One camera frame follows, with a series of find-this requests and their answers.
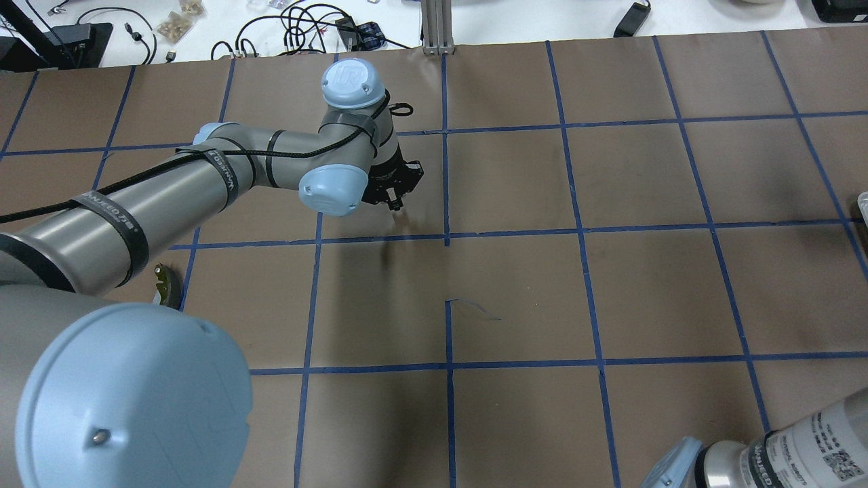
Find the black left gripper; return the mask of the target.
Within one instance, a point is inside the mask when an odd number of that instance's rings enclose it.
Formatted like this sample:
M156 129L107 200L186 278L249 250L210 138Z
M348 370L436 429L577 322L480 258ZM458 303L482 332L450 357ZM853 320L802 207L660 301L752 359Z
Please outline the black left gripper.
M382 203L391 212L399 212L404 207L404 195L412 192L424 175L420 161L407 161L402 152L395 152L389 160L371 167L361 201L371 205Z

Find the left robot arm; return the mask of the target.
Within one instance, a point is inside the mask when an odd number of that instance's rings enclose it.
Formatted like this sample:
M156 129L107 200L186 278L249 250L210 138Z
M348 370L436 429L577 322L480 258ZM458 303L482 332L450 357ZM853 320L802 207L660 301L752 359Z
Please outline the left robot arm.
M158 166L2 234L3 487L229 487L247 448L248 362L236 341L165 301L105 300L255 186L347 216L393 211L424 175L406 161L371 62L335 62L304 134L205 124Z

